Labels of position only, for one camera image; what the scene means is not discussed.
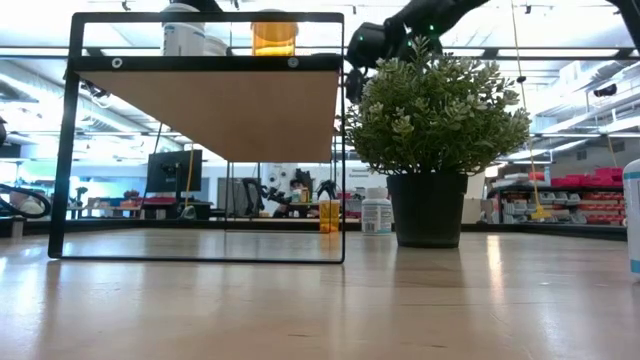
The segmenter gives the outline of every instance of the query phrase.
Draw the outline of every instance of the computer monitor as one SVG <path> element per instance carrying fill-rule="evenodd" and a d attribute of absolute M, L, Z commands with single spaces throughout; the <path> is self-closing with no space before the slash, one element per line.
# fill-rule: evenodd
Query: computer monitor
<path fill-rule="evenodd" d="M 176 151 L 149 155 L 147 167 L 148 192 L 187 191 L 191 151 Z M 193 152 L 193 168 L 189 191 L 200 191 L 202 186 L 202 150 Z"/>

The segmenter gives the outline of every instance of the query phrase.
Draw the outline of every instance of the white container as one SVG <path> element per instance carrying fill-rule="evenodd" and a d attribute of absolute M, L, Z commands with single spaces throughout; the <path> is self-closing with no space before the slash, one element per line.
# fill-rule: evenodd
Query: white container
<path fill-rule="evenodd" d="M 215 36 L 207 35 L 204 39 L 204 56 L 226 56 L 227 44 Z"/>
<path fill-rule="evenodd" d="M 631 274 L 640 281 L 640 159 L 624 168 L 623 179 Z"/>
<path fill-rule="evenodd" d="M 171 4 L 162 12 L 198 12 L 185 4 Z M 204 55 L 204 23 L 164 23 L 162 56 Z"/>
<path fill-rule="evenodd" d="M 387 199 L 387 189 L 369 188 L 362 201 L 362 232 L 365 235 L 389 235 L 393 221 L 391 201 Z"/>

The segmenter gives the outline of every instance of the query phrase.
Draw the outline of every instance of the potted plant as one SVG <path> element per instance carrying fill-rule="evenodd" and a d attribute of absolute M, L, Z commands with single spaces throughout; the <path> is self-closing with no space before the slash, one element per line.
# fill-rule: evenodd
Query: potted plant
<path fill-rule="evenodd" d="M 468 176 L 524 143 L 530 121 L 495 62 L 435 55 L 428 45 L 417 39 L 410 61 L 378 62 L 346 114 L 346 141 L 371 171 L 389 175 L 399 245 L 453 248 Z"/>

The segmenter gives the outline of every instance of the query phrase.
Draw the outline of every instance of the black metal frame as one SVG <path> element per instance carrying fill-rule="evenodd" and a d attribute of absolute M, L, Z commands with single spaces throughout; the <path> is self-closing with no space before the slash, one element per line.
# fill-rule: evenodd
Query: black metal frame
<path fill-rule="evenodd" d="M 84 29 L 87 23 L 163 23 L 163 22 L 319 22 L 341 25 L 341 54 L 297 56 L 296 66 L 291 66 L 289 57 L 220 57 L 211 61 L 204 57 L 83 57 Z M 342 218 L 342 254 L 336 260 L 304 259 L 229 259 L 192 257 L 139 257 L 139 256 L 65 256 L 63 244 L 69 197 L 69 178 L 73 164 L 73 142 L 75 118 L 78 107 L 80 76 L 82 71 L 327 71 L 339 70 L 340 81 L 344 77 L 344 15 L 341 13 L 285 13 L 285 12 L 229 12 L 229 13 L 76 13 L 71 21 L 67 77 L 64 88 L 64 114 L 60 131 L 58 166 L 56 170 L 55 196 L 51 216 L 48 255 L 55 259 L 82 260 L 155 260 L 198 261 L 236 263 L 295 263 L 295 264 L 342 264 L 346 257 L 346 219 Z M 120 59 L 121 65 L 113 65 Z M 345 115 L 344 87 L 341 91 L 341 115 Z M 345 135 L 345 124 L 341 122 L 340 133 Z M 342 188 L 346 186 L 345 146 L 342 142 Z"/>

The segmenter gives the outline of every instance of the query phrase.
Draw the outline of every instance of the ceiling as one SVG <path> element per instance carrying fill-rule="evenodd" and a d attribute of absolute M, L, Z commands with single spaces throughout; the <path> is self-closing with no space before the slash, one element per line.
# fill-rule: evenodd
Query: ceiling
<path fill-rule="evenodd" d="M 161 0 L 129 0 L 127 6 L 133 11 L 161 11 L 169 1 Z M 341 12 L 345 15 L 345 27 L 347 37 L 368 21 L 382 23 L 385 18 L 399 11 L 407 3 L 405 0 L 239 0 L 240 11 L 259 11 L 264 9 L 280 9 L 285 11 L 326 11 Z M 515 17 L 517 24 L 519 46 L 531 53 L 538 51 L 545 56 L 553 51 L 581 52 L 580 56 L 591 56 L 594 51 L 590 48 L 615 49 L 634 47 L 633 42 L 624 26 L 622 18 L 616 13 L 616 8 L 604 0 L 515 0 Z M 222 0 L 219 5 L 225 11 L 237 11 L 232 1 Z M 64 54 L 68 45 L 69 27 L 71 15 L 79 11 L 124 11 L 122 0 L 5 0 L 0 5 L 0 62 L 10 64 L 26 70 L 51 87 L 61 88 L 64 85 L 64 72 L 66 60 Z M 249 24 L 208 24 L 207 34 L 223 39 L 233 47 L 249 47 L 251 45 L 251 29 Z M 511 21 L 511 1 L 492 0 L 486 5 L 468 13 L 447 34 L 442 37 L 443 45 L 452 49 L 454 53 L 469 55 L 483 49 L 502 48 L 500 53 L 506 54 L 515 46 L 514 29 Z M 300 31 L 296 42 L 299 46 L 311 49 L 302 50 L 305 54 L 319 51 L 327 51 L 327 47 L 340 44 L 340 28 L 333 25 L 300 24 Z M 85 45 L 93 47 L 115 47 L 118 49 L 104 50 L 107 55 L 144 54 L 155 55 L 159 52 L 162 43 L 162 31 L 159 24 L 90 24 L 85 31 Z M 550 50 L 549 48 L 581 48 L 579 50 Z M 503 74 L 515 78 L 519 73 L 519 65 L 516 61 L 500 61 Z M 558 60 L 548 61 L 544 57 L 538 60 L 522 61 L 520 67 L 527 76 L 525 95 L 529 108 L 534 115 L 540 115 L 535 132 L 543 132 L 558 123 L 576 118 L 578 115 L 588 114 L 598 107 L 614 102 L 615 99 L 601 100 L 591 99 L 587 102 L 588 94 L 585 89 L 589 86 L 606 83 L 594 73 L 603 66 L 603 61 L 583 62 Z M 635 61 L 622 65 L 620 71 L 633 65 Z M 629 99 L 635 94 L 636 73 L 626 75 L 624 79 L 625 97 L 617 97 L 617 100 Z M 580 83 L 580 86 L 572 87 L 572 84 Z M 14 119 L 3 115 L 9 121 L 10 130 L 46 128 L 52 131 L 59 128 L 60 120 L 58 112 L 52 112 L 52 108 L 61 106 L 58 96 L 48 100 L 47 106 L 34 107 L 34 105 L 1 104 L 0 111 L 5 114 L 10 112 Z M 98 131 L 157 131 L 159 123 L 130 106 L 125 101 L 111 96 L 109 99 L 88 105 L 95 108 L 102 115 L 83 118 L 87 126 L 93 126 Z M 571 126 L 560 126 L 558 131 L 587 131 L 593 128 L 593 118 L 585 118 Z M 163 138 L 166 148 L 180 148 L 190 143 L 185 137 L 167 136 Z M 55 141 L 51 137 L 42 135 L 29 135 L 25 133 L 22 139 L 26 143 L 46 143 L 54 146 Z M 122 135 L 122 136 L 95 136 L 82 139 L 76 149 L 80 154 L 87 146 L 113 148 L 114 144 L 122 144 L 130 151 L 105 150 L 104 156 L 120 158 L 144 159 L 149 151 L 153 150 L 153 136 L 146 135 Z M 212 160 L 220 160 L 215 154 L 209 154 Z"/>

